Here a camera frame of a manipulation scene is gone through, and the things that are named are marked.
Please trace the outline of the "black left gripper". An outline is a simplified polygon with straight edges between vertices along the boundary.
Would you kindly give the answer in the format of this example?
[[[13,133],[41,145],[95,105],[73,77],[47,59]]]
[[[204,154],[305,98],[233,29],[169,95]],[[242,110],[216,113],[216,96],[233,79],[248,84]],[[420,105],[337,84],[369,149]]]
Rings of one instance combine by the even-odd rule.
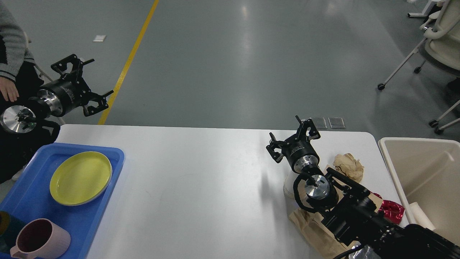
[[[109,108],[107,97],[114,93],[110,90],[103,95],[88,90],[83,80],[83,67],[95,59],[82,61],[76,54],[71,54],[51,64],[57,72],[58,80],[41,86],[37,92],[37,117],[63,117],[70,111],[81,106],[85,117],[100,113]]]

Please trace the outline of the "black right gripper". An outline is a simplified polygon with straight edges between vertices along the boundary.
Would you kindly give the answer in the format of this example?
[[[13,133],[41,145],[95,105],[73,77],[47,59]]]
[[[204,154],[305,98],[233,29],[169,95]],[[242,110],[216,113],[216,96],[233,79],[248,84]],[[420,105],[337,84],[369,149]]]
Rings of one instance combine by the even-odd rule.
[[[280,163],[283,157],[286,157],[292,171],[297,174],[307,172],[312,168],[319,170],[320,158],[310,141],[320,139],[321,135],[311,118],[300,119],[299,116],[295,116],[295,118],[299,122],[295,134],[297,142],[287,143],[277,140],[274,134],[270,132],[270,141],[266,150],[276,163]]]

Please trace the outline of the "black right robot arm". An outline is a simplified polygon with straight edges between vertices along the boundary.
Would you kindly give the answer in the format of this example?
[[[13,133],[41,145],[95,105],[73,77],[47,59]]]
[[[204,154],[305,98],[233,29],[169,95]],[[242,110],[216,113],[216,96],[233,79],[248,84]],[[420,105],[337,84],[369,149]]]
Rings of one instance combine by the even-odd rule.
[[[459,247],[453,242],[418,224],[400,227],[384,217],[370,199],[371,192],[340,174],[327,168],[323,173],[320,158],[311,145],[320,133],[312,119],[300,119],[295,134],[284,141],[270,133],[266,146],[270,156],[280,163],[288,161],[292,172],[293,197],[304,212],[319,213],[321,225],[344,245],[352,241],[360,244],[336,256],[344,258],[353,252],[371,247],[382,259],[458,259]]]

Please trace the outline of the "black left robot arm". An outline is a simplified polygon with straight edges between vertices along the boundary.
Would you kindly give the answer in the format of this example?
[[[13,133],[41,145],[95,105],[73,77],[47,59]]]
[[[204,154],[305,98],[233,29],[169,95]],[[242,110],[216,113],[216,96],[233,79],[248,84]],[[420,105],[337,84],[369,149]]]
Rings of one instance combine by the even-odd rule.
[[[77,108],[85,117],[94,116],[109,108],[110,90],[102,95],[93,92],[83,77],[83,67],[93,59],[83,61],[71,54],[51,65],[59,74],[56,80],[44,83],[30,62],[19,70],[16,86],[19,97],[2,105],[1,128],[8,134],[29,135],[51,128],[51,138],[56,139],[60,125],[51,117],[63,118]]]

